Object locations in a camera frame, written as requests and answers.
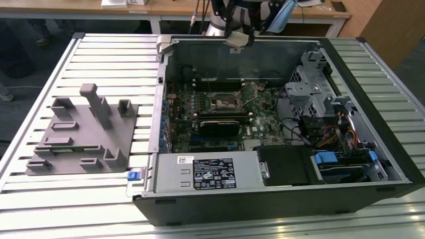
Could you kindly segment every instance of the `barcode sticker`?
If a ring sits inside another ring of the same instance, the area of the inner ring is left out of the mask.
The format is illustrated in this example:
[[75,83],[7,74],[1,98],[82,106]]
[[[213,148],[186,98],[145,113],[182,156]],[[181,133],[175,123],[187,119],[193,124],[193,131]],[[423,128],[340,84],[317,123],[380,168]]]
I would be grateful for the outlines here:
[[193,156],[177,156],[177,163],[191,163]]

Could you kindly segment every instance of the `white label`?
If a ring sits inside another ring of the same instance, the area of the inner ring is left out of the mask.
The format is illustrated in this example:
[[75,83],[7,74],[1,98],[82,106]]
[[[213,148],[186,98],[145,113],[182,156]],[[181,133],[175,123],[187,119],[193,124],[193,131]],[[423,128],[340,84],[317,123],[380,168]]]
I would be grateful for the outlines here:
[[147,14],[147,11],[127,11],[127,13]]
[[346,15],[336,15],[336,16],[332,16],[334,18],[348,18],[350,16],[346,16]]
[[193,156],[177,156],[177,163],[193,163]]

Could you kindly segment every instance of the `table leg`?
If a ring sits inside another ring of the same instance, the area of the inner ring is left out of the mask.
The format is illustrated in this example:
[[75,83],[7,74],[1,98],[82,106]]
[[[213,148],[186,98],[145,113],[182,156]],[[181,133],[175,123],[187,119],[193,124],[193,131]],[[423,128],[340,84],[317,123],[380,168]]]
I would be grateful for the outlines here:
[[327,38],[338,37],[339,31],[340,31],[343,23],[344,23],[344,20],[346,19],[343,19],[343,18],[334,19],[332,24],[330,25],[328,30],[326,32],[326,37]]
[[161,21],[159,16],[149,16],[151,34],[161,34],[159,21]]

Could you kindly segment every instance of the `red wire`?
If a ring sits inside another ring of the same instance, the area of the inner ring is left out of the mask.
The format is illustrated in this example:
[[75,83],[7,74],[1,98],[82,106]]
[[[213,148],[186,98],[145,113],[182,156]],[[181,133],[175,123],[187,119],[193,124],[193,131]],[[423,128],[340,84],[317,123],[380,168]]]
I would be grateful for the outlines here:
[[327,129],[330,129],[330,128],[332,128],[332,126],[327,126],[327,127],[324,128],[322,140],[324,139],[324,137],[326,137],[326,131],[327,131]]

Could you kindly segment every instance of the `yellow wire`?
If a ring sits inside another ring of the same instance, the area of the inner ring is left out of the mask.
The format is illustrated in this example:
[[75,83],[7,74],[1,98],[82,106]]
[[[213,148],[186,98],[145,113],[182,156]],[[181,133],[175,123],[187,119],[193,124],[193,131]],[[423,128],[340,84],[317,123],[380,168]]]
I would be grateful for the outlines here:
[[356,143],[355,142],[356,141],[356,134],[351,129],[348,129],[347,131],[352,134],[352,143],[354,143],[354,147],[356,148],[356,144],[355,144]]
[[326,144],[328,144],[334,139],[335,139],[336,135],[331,136],[324,142],[322,142],[317,147],[321,147]]

